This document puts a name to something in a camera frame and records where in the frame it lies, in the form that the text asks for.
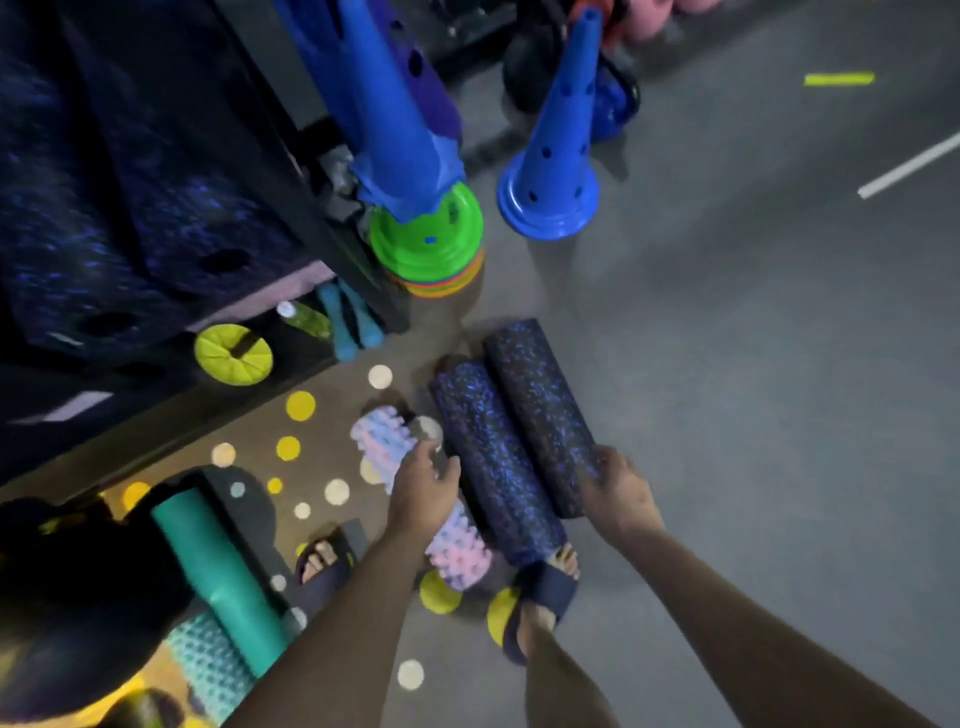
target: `pink and blue spiky roller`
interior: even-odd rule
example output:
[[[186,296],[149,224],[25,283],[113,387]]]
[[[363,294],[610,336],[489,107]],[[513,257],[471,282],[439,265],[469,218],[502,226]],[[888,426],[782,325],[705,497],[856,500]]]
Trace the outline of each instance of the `pink and blue spiky roller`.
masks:
[[[417,438],[410,434],[395,407],[377,407],[364,415],[353,425],[350,437],[380,474],[389,494],[394,488],[400,461],[417,444]],[[467,509],[460,501],[433,537],[426,554],[444,581],[458,592],[483,578],[493,560],[493,554],[470,523]]]

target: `teal foam roller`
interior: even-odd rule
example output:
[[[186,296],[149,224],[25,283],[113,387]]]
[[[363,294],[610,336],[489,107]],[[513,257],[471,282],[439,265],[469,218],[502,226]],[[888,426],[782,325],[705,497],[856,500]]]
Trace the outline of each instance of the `teal foam roller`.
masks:
[[[253,690],[247,663],[209,610],[174,627],[166,644],[187,685],[216,725],[223,725]]]
[[[287,648],[267,596],[197,489],[160,503],[151,515],[177,555],[187,581],[223,625],[255,677]]]

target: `plastic bottle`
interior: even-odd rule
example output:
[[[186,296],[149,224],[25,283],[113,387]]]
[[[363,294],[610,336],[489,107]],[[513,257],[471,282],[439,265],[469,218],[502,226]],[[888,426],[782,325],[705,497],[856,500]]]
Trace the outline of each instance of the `plastic bottle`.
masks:
[[[283,301],[277,305],[276,312],[290,326],[306,331],[318,339],[328,339],[333,333],[333,327],[326,316],[299,301]]]

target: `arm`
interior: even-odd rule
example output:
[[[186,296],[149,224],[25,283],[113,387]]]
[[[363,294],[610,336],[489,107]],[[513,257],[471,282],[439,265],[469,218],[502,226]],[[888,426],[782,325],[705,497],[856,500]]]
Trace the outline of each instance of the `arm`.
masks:
[[[647,581],[740,722],[929,726],[926,718],[753,603],[667,533],[649,484],[613,449],[587,515]]]
[[[436,480],[421,442],[396,474],[387,529],[344,588],[276,661],[227,728],[376,728],[423,552],[457,499],[460,460]]]

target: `pink kettlebell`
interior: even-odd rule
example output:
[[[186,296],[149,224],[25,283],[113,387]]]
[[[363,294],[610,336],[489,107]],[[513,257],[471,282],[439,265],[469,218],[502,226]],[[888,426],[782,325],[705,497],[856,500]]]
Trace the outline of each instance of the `pink kettlebell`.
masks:
[[[675,2],[680,10],[689,12],[691,15],[711,11],[720,5],[720,0],[675,0]]]
[[[628,40],[649,40],[662,30],[670,17],[673,0],[630,0],[630,14],[624,21]]]

